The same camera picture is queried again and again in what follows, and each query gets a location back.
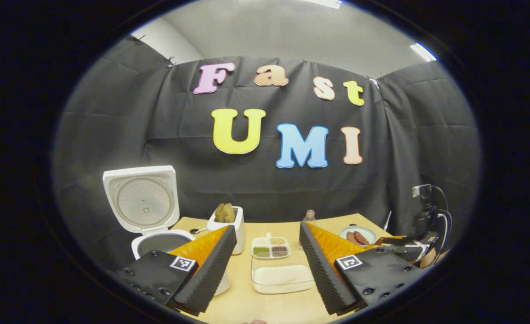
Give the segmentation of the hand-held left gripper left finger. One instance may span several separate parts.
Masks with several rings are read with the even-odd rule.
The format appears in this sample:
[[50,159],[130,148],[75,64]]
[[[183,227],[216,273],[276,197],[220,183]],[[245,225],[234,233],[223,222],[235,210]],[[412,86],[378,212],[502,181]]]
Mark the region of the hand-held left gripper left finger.
[[224,226],[171,252],[151,250],[116,276],[164,307],[199,315],[213,299],[236,244],[236,229]]

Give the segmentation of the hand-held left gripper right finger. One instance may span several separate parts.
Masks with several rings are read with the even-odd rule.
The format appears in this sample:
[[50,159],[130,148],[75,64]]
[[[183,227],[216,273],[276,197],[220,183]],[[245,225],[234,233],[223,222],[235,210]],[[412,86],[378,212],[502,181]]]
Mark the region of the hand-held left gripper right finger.
[[301,223],[299,241],[326,311],[343,315],[391,299],[423,271],[393,246],[353,244],[314,224]]

